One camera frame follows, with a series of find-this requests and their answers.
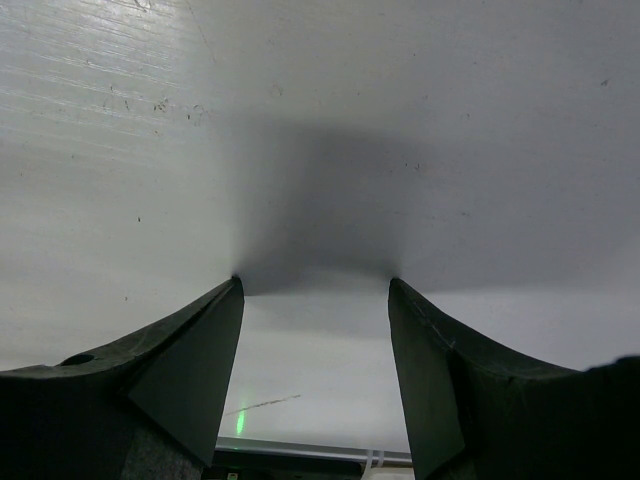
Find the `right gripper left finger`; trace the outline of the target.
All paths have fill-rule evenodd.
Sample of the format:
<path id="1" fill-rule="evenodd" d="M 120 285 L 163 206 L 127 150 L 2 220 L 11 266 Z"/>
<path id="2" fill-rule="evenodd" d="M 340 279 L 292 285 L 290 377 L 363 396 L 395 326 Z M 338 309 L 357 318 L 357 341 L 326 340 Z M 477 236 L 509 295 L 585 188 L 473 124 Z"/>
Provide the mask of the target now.
<path id="1" fill-rule="evenodd" d="M 5 479 L 198 479 L 214 460 L 244 312 L 231 278 L 59 364 L 1 375 Z"/>

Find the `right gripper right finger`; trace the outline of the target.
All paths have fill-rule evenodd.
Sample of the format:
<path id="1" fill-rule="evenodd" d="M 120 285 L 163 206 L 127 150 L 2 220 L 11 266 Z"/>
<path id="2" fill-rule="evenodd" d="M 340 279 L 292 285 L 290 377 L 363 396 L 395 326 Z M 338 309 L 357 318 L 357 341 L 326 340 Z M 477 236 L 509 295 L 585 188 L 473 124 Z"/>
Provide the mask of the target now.
<path id="1" fill-rule="evenodd" d="M 408 283 L 388 292 L 392 349 L 419 479 L 635 479 L 639 360 L 584 371 L 508 348 Z"/>

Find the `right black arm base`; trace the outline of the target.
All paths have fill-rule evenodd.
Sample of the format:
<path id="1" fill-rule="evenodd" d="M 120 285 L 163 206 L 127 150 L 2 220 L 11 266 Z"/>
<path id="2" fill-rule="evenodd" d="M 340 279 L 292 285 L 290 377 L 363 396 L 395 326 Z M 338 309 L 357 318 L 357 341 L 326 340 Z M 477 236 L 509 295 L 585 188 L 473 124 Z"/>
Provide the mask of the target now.
<path id="1" fill-rule="evenodd" d="M 413 479 L 403 452 L 222 438 L 203 479 Z"/>

